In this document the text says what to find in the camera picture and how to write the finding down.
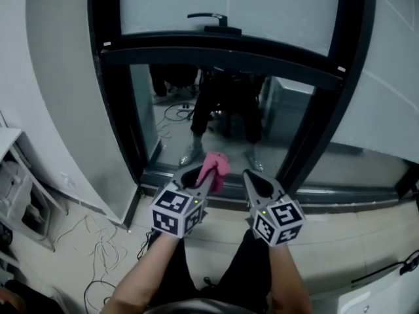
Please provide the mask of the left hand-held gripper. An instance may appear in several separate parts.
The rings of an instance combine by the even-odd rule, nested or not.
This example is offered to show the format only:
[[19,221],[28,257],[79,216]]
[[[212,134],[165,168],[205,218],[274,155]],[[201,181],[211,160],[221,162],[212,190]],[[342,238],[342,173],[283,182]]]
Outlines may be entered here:
[[[179,168],[167,184],[154,198],[151,208],[152,229],[182,238],[206,216],[207,201],[216,176],[216,170],[206,173],[196,186],[203,163],[193,163]],[[193,196],[185,191],[194,188]]]

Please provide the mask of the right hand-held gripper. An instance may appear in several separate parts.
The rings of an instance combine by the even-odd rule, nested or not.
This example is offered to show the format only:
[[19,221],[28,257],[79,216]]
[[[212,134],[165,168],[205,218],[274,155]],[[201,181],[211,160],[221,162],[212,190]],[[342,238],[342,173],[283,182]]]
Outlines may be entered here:
[[[246,169],[243,180],[251,207],[248,221],[255,238],[269,247],[294,240],[306,222],[299,202],[284,195],[281,184],[262,172]],[[268,203],[260,207],[260,202]]]

